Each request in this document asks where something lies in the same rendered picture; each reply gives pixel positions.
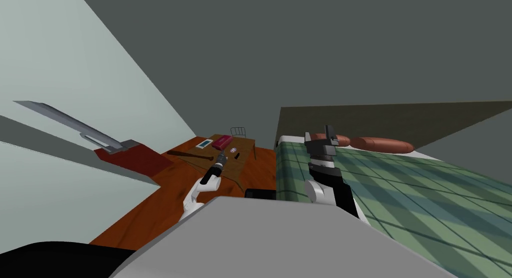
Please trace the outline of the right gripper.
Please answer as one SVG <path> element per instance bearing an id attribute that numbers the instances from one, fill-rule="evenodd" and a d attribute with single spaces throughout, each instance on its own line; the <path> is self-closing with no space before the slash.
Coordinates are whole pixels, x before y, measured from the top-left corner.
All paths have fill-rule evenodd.
<path id="1" fill-rule="evenodd" d="M 304 144 L 311 159 L 332 161 L 337 155 L 336 147 L 339 146 L 339 142 L 331 125 L 325 126 L 325 135 L 327 140 L 312 140 L 310 133 L 305 133 Z"/>

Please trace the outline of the red-brown pillow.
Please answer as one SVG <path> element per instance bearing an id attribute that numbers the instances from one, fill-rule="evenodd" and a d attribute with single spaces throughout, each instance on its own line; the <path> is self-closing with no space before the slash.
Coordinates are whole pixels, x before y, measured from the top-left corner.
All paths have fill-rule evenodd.
<path id="1" fill-rule="evenodd" d="M 351 138 L 349 146 L 360 150 L 388 154 L 407 154 L 415 150 L 413 145 L 408 142 L 378 137 Z"/>
<path id="2" fill-rule="evenodd" d="M 310 138 L 312 140 L 320 140 L 320 139 L 327 139 L 327 136 L 325 133 L 312 133 L 310 134 Z M 338 140 L 338 147 L 347 147 L 350 145 L 351 140 L 342 135 L 336 135 L 336 139 Z"/>

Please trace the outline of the grey door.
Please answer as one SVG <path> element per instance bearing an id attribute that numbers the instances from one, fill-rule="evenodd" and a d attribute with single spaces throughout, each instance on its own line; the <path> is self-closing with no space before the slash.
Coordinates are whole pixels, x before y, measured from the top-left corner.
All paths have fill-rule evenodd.
<path id="1" fill-rule="evenodd" d="M 126 151 L 130 148 L 140 145 L 140 143 L 134 140 L 120 142 L 116 139 L 113 139 L 112 137 L 86 125 L 85 123 L 47 104 L 34 101 L 17 101 L 17 103 L 79 132 L 80 136 L 83 139 L 95 144 L 96 146 L 101 147 L 108 154 Z"/>

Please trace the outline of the dark red book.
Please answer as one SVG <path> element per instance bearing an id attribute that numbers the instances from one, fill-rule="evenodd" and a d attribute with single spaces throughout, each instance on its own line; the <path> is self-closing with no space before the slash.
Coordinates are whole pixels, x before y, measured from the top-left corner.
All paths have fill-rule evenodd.
<path id="1" fill-rule="evenodd" d="M 231 135 L 223 135 L 221 136 L 220 138 L 216 139 L 213 143 L 212 143 L 212 147 L 214 149 L 217 149 L 219 151 L 223 151 L 225 150 L 229 145 L 230 143 L 232 142 L 233 140 L 233 136 Z"/>

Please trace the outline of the bed with green plaid blanket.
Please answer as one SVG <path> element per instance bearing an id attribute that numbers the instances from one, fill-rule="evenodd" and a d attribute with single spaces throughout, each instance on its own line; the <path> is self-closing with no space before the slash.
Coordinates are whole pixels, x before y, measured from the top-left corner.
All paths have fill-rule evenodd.
<path id="1" fill-rule="evenodd" d="M 405 155 L 338 147 L 334 163 L 373 228 L 458 278 L 512 278 L 512 185 L 419 149 L 512 109 L 512 101 L 283 107 L 277 197 L 307 202 L 305 132 L 394 139 Z"/>

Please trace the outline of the dark brown baseball bat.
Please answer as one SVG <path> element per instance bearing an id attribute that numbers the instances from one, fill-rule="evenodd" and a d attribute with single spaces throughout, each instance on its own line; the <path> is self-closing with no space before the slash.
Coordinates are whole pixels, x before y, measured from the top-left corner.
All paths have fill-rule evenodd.
<path id="1" fill-rule="evenodd" d="M 175 151 L 175 150 L 168 150 L 166 152 L 166 154 L 168 155 L 174 155 L 174 156 L 181 156 L 181 157 L 194 157 L 194 158 L 199 158 L 199 159 L 206 159 L 206 160 L 209 160 L 209 161 L 212 161 L 214 159 L 213 156 L 201 156 L 201 155 L 196 155 L 196 154 L 191 154 L 191 153 L 187 153 L 187 152 L 181 152 L 181 151 Z"/>

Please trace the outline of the brown wooden table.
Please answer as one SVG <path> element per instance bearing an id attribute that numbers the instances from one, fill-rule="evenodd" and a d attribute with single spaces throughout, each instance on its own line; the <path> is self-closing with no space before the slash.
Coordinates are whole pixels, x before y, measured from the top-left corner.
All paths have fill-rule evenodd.
<path id="1" fill-rule="evenodd" d="M 222 135 L 215 134 L 211 136 L 209 139 L 212 139 L 213 142 L 220 138 Z M 214 149 L 212 147 L 212 143 L 205 147 L 204 149 L 198 149 L 195 146 L 190 148 L 187 151 L 181 151 L 181 152 L 187 152 L 191 154 L 201 155 L 201 156 L 213 156 L 214 159 L 212 161 L 206 160 L 206 159 L 199 159 L 194 157 L 181 157 L 179 158 L 183 159 L 184 161 L 188 162 L 189 164 L 196 166 L 201 169 L 208 170 L 213 164 L 216 162 L 217 156 L 220 153 L 219 150 Z M 236 152 L 231 153 L 231 148 L 236 148 Z M 250 157 L 250 155 L 255 156 L 254 150 L 255 150 L 255 140 L 248 139 L 248 138 L 239 138 L 234 137 L 230 145 L 225 149 L 225 154 L 228 157 L 227 163 L 222 171 L 222 176 L 226 177 L 234 182 L 236 182 L 237 186 L 240 188 L 242 192 L 245 191 L 245 187 L 240 182 L 240 174 L 242 170 L 244 169 L 246 160 Z M 237 153 L 240 153 L 240 156 L 238 159 L 235 159 L 235 155 Z"/>

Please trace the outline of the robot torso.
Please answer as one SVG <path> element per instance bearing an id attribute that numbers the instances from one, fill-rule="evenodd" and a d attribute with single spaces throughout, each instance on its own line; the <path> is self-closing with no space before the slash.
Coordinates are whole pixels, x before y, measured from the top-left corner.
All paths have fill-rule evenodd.
<path id="1" fill-rule="evenodd" d="M 457 278 L 344 210 L 217 197 L 110 278 Z"/>

